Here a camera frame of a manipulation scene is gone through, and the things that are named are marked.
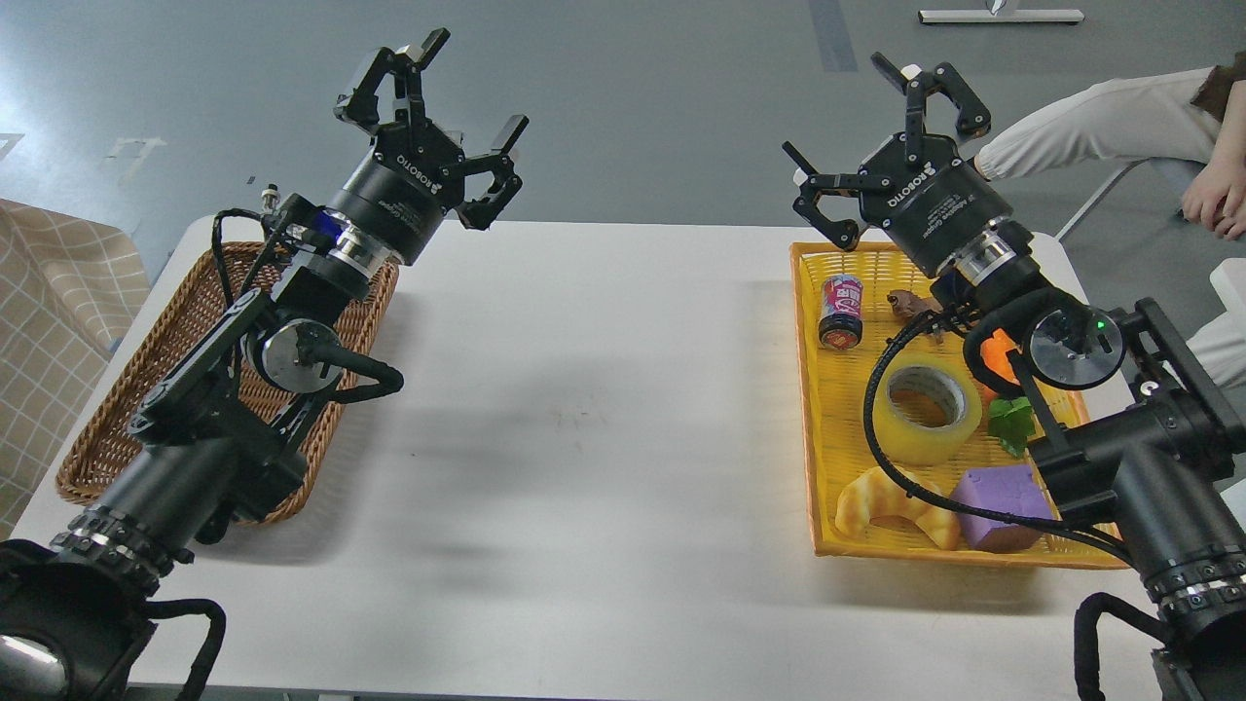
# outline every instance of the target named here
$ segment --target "yellow basket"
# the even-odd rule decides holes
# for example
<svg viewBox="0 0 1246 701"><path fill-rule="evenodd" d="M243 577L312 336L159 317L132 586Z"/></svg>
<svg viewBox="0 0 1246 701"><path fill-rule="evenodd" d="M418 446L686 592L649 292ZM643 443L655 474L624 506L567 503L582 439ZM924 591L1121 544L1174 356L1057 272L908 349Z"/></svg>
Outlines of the yellow basket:
<svg viewBox="0 0 1246 701"><path fill-rule="evenodd" d="M882 355L887 337L903 326L903 321L891 310L887 293L892 289L908 289L926 296L930 294L930 280L891 243L861 243L851 253L830 243L794 243L791 271L805 418L809 522L815 554L993 567L1125 568L1124 563L1101 550L1050 535L1044 535L1027 550L997 554L969 550L963 539L958 549L941 550L916 527L901 519L871 524L861 538L850 538L836 529L835 509L840 492L876 466L865 442L861 407L866 382ZM840 273L856 275L862 281L863 330L861 342L855 347L825 350L817 342L821 288L827 278ZM911 350L963 365L961 339L954 334L944 332L942 344L928 335L920 336L905 347L900 359ZM1085 407L1078 393L1044 388L1044 397L1057 421L1069 427L1087 422ZM951 461L933 467L897 464L933 482L943 494L951 494L968 469L1017 464L1017 458L986 435L986 405L983 402L982 426Z"/></svg>

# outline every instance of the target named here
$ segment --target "red can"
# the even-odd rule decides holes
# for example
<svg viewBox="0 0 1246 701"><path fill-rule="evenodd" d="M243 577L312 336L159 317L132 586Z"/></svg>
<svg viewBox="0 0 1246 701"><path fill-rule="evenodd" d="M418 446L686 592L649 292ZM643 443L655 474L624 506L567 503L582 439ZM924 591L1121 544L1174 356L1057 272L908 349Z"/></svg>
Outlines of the red can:
<svg viewBox="0 0 1246 701"><path fill-rule="evenodd" d="M861 279L850 274L831 275L822 284L822 315L817 339L822 347L846 350L861 342Z"/></svg>

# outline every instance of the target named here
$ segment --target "brown toy food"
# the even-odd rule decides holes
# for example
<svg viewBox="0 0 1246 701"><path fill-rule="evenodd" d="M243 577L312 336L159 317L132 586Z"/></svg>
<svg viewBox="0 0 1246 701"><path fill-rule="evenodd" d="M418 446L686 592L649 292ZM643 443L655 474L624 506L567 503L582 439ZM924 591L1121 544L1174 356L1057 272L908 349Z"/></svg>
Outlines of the brown toy food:
<svg viewBox="0 0 1246 701"><path fill-rule="evenodd" d="M943 308L933 296L918 296L907 289L892 289L887 293L887 301L891 301L891 313L906 321L922 311ZM943 342L943 329L934 326L933 335L937 342Z"/></svg>
<svg viewBox="0 0 1246 701"><path fill-rule="evenodd" d="M943 494L933 483L908 472L900 472L926 489ZM956 519L956 514L932 507L921 499L905 497L905 491L892 482L882 468L875 467L840 492L839 506L835 509L835 528L845 535L861 538L870 525L870 519L880 517L900 517L912 522L942 550L956 550L961 540L961 523Z"/></svg>

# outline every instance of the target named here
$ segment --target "chair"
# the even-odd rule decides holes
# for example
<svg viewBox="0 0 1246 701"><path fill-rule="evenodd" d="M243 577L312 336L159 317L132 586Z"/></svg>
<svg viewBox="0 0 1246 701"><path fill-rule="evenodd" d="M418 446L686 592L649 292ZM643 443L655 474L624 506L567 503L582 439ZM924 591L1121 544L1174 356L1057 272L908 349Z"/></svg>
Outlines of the chair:
<svg viewBox="0 0 1246 701"><path fill-rule="evenodd" d="M1125 177L1125 173L1141 163L1149 163L1153 168L1155 168L1155 171L1160 173L1160 176L1163 176L1170 186L1172 186L1177 197L1185 194L1186 188L1190 187L1190 183L1194 182L1194 178L1205 166L1205 163L1200 163L1197 161L1184 161L1181 158L1143 158L1139 161L1129 161L1108 176L1108 179L1104 181L1104 183L1100 184L1093 194L1090 194L1090 198L1087 199L1085 204L1082 204L1082 208L1073 214L1073 218L1070 218L1068 223L1060 228L1059 233L1055 234L1055 239L1063 242L1065 235L1073 233L1073 229L1082 223L1082 219L1087 218L1087 215L1099 205L1099 202L1101 202L1103 198L1111 192L1111 188L1116 187L1120 178Z"/></svg>

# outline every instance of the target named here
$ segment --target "hand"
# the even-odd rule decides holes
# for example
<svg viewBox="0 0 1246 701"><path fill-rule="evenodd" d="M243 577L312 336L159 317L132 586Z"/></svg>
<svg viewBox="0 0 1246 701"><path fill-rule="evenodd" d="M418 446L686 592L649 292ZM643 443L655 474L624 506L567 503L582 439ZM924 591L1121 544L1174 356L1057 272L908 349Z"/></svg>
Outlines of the hand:
<svg viewBox="0 0 1246 701"><path fill-rule="evenodd" d="M1212 158L1181 197L1181 210L1186 219L1199 222L1207 230L1217 232L1221 222L1239 214L1244 199L1246 199L1246 162L1239 158ZM1240 234L1239 230L1232 238Z"/></svg>
<svg viewBox="0 0 1246 701"><path fill-rule="evenodd" d="M1216 223L1216 238L1224 238L1225 240L1237 240L1242 233L1246 233L1246 207L1241 207L1239 215L1225 217Z"/></svg>

